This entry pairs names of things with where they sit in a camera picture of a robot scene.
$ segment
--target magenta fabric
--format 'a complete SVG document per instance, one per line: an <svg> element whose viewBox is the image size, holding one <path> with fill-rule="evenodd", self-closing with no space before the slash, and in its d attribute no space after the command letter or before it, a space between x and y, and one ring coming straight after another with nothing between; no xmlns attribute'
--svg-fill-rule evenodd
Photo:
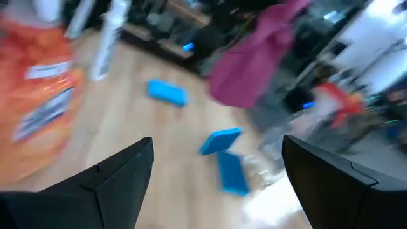
<svg viewBox="0 0 407 229"><path fill-rule="evenodd" d="M228 106L253 107L293 43L290 20L308 3L287 0L261 12L256 30L215 63L209 79L212 97Z"/></svg>

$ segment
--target blue sponge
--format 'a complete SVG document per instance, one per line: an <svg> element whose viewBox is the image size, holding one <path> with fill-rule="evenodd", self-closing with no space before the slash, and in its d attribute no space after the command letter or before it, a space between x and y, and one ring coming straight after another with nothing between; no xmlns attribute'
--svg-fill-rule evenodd
<svg viewBox="0 0 407 229"><path fill-rule="evenodd" d="M160 80L150 80L147 85L148 96L165 102L171 102L179 107L188 103L188 93L185 89Z"/></svg>
<svg viewBox="0 0 407 229"><path fill-rule="evenodd" d="M249 194L240 158L226 151L217 153L222 192L241 196Z"/></svg>
<svg viewBox="0 0 407 229"><path fill-rule="evenodd" d="M241 133L241 128L232 128L214 132L202 145L200 152L202 155L208 155L218 151L227 150Z"/></svg>

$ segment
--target blue light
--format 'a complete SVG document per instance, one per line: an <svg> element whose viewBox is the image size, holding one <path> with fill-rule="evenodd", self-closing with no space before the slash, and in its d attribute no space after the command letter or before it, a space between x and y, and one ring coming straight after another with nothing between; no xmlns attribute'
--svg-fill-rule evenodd
<svg viewBox="0 0 407 229"><path fill-rule="evenodd" d="M184 45L184 46L183 46L183 50L184 50L184 52L190 52L190 51L192 51L192 50L193 50L193 43L190 42L190 43Z"/></svg>
<svg viewBox="0 0 407 229"><path fill-rule="evenodd" d="M315 104L314 102L308 102L308 103L306 103L306 104L303 105L303 109L308 109L308 108L310 108L310 107L313 107L314 104Z"/></svg>

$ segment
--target blue foam piece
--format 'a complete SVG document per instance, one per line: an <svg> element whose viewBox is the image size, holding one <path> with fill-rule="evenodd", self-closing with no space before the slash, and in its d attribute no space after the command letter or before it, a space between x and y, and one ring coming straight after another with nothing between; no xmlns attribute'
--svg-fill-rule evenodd
<svg viewBox="0 0 407 229"><path fill-rule="evenodd" d="M241 128L220 130L212 133L200 148L202 155L227 150L242 133Z"/></svg>
<svg viewBox="0 0 407 229"><path fill-rule="evenodd" d="M221 191L240 196L249 194L240 158L226 151L217 153L217 165L221 178Z"/></svg>
<svg viewBox="0 0 407 229"><path fill-rule="evenodd" d="M160 80L148 81L147 94L149 97L170 102L179 107L188 103L188 93L185 89Z"/></svg>

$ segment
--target wooden floor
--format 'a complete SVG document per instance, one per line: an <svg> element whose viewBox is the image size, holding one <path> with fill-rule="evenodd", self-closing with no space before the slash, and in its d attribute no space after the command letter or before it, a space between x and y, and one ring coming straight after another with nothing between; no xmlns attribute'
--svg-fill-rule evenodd
<svg viewBox="0 0 407 229"><path fill-rule="evenodd" d="M98 35L91 34L76 44L78 63L85 68L92 61L97 40ZM150 79L161 79L187 88L190 103L177 108L146 97L146 81ZM151 136L155 162L137 228L256 228L244 213L244 206L254 203L252 200L259 193L247 198L220 193L216 158L198 154L199 147L211 132L232 127L245 129L232 150L255 152L259 137L242 110L210 100L205 92L205 82L196 76L132 46L119 44L109 77L88 82L72 139L62 156L53 165L9 185L5 190L42 190L142 137ZM262 198L281 199L281 193L273 190L269 190L268 195L271 197L263 195ZM279 204L270 203L265 209L252 204L251 208L257 208L254 211L263 214L269 212L270 217L275 218L273 212L297 205ZM289 214L283 212L281 220L273 227L262 224L261 228L309 228L299 207L286 212Z"/></svg>

